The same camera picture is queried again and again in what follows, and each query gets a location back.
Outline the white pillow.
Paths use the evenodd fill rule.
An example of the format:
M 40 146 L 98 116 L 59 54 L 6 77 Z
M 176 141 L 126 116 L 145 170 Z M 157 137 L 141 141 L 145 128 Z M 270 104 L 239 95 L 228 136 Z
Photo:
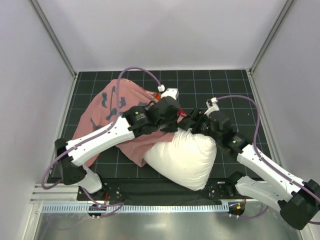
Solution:
M 199 191 L 205 188 L 216 157 L 213 138 L 179 129 L 172 141 L 156 143 L 143 159 L 172 182 Z

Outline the red cartoon print pillowcase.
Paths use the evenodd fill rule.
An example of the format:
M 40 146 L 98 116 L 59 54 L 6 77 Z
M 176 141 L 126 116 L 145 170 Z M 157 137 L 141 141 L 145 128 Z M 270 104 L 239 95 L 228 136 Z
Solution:
M 116 84 L 113 79 L 102 89 L 90 102 L 87 109 L 80 117 L 78 126 L 72 137 L 73 140 L 86 136 L 113 122 L 116 118 Z M 149 102 L 156 102 L 158 93 L 148 91 L 128 79 L 121 79 L 119 90 L 119 111 L 125 112 L 133 106 L 145 106 Z M 156 143 L 171 142 L 174 133 L 162 132 L 160 130 L 150 135 L 142 135 L 131 141 L 118 144 L 116 147 L 139 167 L 146 164 L 143 160 L 144 154 Z

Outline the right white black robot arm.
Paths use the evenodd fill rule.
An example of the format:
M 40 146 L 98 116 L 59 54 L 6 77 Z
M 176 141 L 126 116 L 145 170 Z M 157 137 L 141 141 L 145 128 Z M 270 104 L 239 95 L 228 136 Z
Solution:
M 196 108 L 178 126 L 211 137 L 221 152 L 262 178 L 256 181 L 240 172 L 233 173 L 225 185 L 230 198 L 241 195 L 255 199 L 279 212 L 297 230 L 303 230 L 320 211 L 320 185 L 312 179 L 304 181 L 276 164 L 235 131 L 230 118 L 221 111 Z

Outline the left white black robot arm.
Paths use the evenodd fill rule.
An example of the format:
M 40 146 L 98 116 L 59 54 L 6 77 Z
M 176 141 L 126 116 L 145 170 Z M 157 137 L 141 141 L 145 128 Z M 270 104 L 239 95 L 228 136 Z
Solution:
M 101 177 L 86 166 L 93 156 L 123 142 L 157 130 L 174 133 L 178 130 L 181 107 L 176 99 L 165 96 L 147 106 L 133 106 L 110 124 L 83 137 L 56 140 L 57 158 L 62 168 L 62 183 L 78 185 L 94 200 L 101 200 L 106 188 Z

